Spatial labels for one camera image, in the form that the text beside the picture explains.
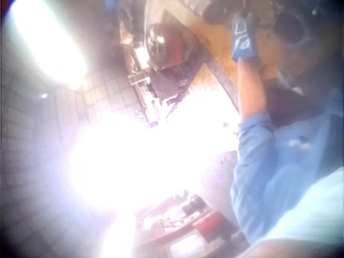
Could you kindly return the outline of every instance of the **wall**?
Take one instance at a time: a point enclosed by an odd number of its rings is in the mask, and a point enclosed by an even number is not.
[[[12,32],[2,30],[1,234],[25,257],[96,257],[113,217],[70,194],[68,151],[107,114],[134,118],[138,99],[122,65],[93,69],[79,91],[50,81]]]

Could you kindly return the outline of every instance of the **shirt sleeve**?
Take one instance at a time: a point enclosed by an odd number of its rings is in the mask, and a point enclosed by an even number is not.
[[[231,189],[232,206],[242,232],[250,243],[264,232],[264,193],[276,168],[277,151],[270,115],[262,111],[246,118],[238,131],[238,164]]]

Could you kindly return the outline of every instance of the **person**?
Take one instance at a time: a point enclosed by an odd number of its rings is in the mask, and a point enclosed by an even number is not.
[[[251,244],[241,257],[324,257],[343,244],[342,92],[329,93],[321,114],[275,131],[251,15],[232,26],[241,123],[231,197]]]

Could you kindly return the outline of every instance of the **blue shirt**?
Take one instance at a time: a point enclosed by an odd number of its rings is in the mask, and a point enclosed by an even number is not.
[[[231,196],[249,243],[264,237],[319,178],[331,115],[343,117],[339,90],[330,92],[322,115],[277,132],[267,111],[251,115],[239,125]]]

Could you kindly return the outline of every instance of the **hand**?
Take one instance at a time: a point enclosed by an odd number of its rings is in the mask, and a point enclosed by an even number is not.
[[[252,58],[257,56],[256,42],[254,38],[253,15],[241,13],[234,17],[232,22],[232,59]]]

